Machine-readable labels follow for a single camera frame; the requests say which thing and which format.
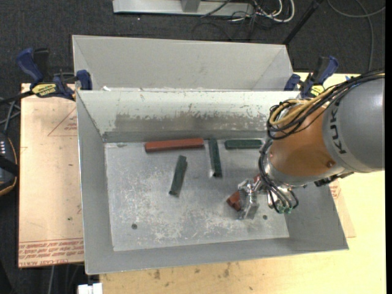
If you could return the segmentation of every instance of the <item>gray metal stand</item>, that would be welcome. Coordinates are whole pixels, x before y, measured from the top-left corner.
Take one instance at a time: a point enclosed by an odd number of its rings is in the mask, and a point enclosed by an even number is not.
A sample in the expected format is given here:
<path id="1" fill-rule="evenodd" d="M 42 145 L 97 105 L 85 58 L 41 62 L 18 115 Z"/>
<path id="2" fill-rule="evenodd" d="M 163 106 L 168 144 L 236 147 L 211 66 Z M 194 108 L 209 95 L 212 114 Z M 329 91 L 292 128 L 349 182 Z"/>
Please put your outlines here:
<path id="1" fill-rule="evenodd" d="M 177 15 L 205 15 L 219 8 L 224 2 L 202 0 L 114 0 L 114 13 L 158 13 Z M 215 16 L 230 16 L 247 12 L 248 3 L 229 2 Z"/>

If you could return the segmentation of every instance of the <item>wire bundle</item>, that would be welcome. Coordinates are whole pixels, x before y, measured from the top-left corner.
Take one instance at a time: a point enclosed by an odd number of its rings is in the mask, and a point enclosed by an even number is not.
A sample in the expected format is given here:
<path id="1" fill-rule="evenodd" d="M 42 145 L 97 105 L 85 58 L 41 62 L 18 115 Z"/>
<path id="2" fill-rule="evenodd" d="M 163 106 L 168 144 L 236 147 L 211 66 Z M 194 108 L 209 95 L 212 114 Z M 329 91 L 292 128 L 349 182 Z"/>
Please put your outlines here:
<path id="1" fill-rule="evenodd" d="M 202 15 L 200 18 L 207 18 L 210 15 L 215 14 L 216 12 L 220 11 L 223 7 L 225 7 L 229 2 L 232 1 L 233 0 L 225 1 L 218 8 L 208 12 L 205 15 Z M 249 0 L 250 3 L 248 4 L 248 8 L 246 11 L 233 12 L 233 14 L 230 17 L 223 18 L 225 20 L 228 20 L 228 22 L 232 25 L 233 24 L 239 25 L 238 29 L 233 34 L 230 34 L 223 26 L 217 23 L 203 22 L 193 27 L 192 38 L 195 39 L 194 32 L 200 26 L 213 26 L 216 29 L 222 31 L 228 40 L 235 40 L 238 33 L 244 27 L 246 27 L 244 25 L 247 22 L 246 20 L 249 20 L 249 22 L 247 23 L 248 33 L 246 37 L 246 39 L 249 40 L 251 38 L 251 35 L 255 27 L 259 29 L 271 29 L 274 24 L 287 23 L 294 17 L 295 6 L 293 0 L 289 0 L 290 4 L 288 7 L 285 6 L 284 0 L 276 0 L 279 2 L 279 7 L 273 8 L 273 10 L 268 10 L 271 8 L 267 7 L 267 1 L 271 2 L 271 0 Z"/>
<path id="2" fill-rule="evenodd" d="M 264 189 L 267 191 L 268 195 L 271 197 L 272 205 L 277 213 L 290 213 L 292 209 L 296 208 L 300 203 L 295 193 L 291 190 L 291 188 L 287 189 L 287 192 L 290 194 L 291 198 L 295 201 L 295 204 L 292 204 L 292 200 L 284 193 L 278 185 L 268 176 L 265 170 L 265 157 L 267 154 L 267 150 L 272 145 L 272 139 L 269 139 L 260 150 L 260 158 L 258 160 L 258 169 L 260 170 L 260 177 L 264 182 Z M 281 201 L 284 209 L 278 208 L 274 201 L 273 194 Z"/>
<path id="3" fill-rule="evenodd" d="M 301 127 L 305 119 L 325 104 L 333 103 L 341 99 L 351 89 L 367 81 L 384 78 L 385 69 L 377 69 L 358 77 L 353 77 L 343 83 L 327 88 L 323 93 L 313 99 L 289 99 L 279 105 L 272 106 L 267 121 L 268 136 L 272 140 L 288 137 L 291 134 L 301 132 L 308 128 L 323 112 L 322 110 L 306 127 Z"/>
<path id="4" fill-rule="evenodd" d="M 384 77 L 385 69 L 373 70 L 358 77 L 353 77 L 343 83 L 331 86 L 313 99 L 289 99 L 271 108 L 271 113 L 267 121 L 269 138 L 260 150 L 258 168 L 260 170 L 260 176 L 265 184 L 265 190 L 268 195 L 270 195 L 273 207 L 278 213 L 289 213 L 292 209 L 298 206 L 299 201 L 291 188 L 287 189 L 287 192 L 290 195 L 284 193 L 270 178 L 266 171 L 265 162 L 267 151 L 272 145 L 273 140 L 282 139 L 306 129 L 326 110 L 323 109 L 306 127 L 300 128 L 305 119 L 313 112 L 317 111 L 320 107 L 338 101 L 351 89 L 359 86 L 360 84 Z M 292 112 L 288 112 L 288 110 L 294 106 L 297 106 L 297 108 L 293 109 Z M 281 201 L 283 209 L 276 206 L 273 194 Z"/>

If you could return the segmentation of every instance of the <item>small red object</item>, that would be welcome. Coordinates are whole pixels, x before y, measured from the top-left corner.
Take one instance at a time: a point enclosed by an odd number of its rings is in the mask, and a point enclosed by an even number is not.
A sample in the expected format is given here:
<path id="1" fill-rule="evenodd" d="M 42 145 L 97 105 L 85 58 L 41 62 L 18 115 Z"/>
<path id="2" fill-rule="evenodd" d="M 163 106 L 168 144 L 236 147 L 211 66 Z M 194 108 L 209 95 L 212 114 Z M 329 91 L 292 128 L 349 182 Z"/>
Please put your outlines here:
<path id="1" fill-rule="evenodd" d="M 239 191 L 236 191 L 233 195 L 231 195 L 226 202 L 230 205 L 230 207 L 239 211 L 241 209 L 241 205 L 239 204 Z"/>

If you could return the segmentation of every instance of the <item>cardboard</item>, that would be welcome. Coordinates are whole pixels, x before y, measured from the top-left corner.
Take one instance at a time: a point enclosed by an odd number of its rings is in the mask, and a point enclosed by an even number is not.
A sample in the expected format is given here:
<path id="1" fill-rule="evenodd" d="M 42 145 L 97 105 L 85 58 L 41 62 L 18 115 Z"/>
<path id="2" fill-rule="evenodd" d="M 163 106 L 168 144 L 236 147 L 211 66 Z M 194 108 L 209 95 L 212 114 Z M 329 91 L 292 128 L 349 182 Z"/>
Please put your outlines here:
<path id="1" fill-rule="evenodd" d="M 22 99 L 20 145 L 18 267 L 82 262 L 75 102 Z"/>

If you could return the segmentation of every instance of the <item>wooden block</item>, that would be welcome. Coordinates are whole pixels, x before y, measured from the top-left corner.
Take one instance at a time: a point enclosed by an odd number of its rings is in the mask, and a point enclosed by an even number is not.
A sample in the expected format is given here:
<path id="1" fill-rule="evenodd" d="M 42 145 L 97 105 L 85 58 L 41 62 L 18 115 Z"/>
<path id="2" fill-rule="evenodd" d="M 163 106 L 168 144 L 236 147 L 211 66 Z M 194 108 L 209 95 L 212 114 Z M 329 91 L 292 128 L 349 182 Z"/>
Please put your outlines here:
<path id="1" fill-rule="evenodd" d="M 145 143 L 145 150 L 147 153 L 165 150 L 202 148 L 204 147 L 204 139 L 202 138 L 187 138 L 183 140 L 162 140 L 149 141 Z"/>

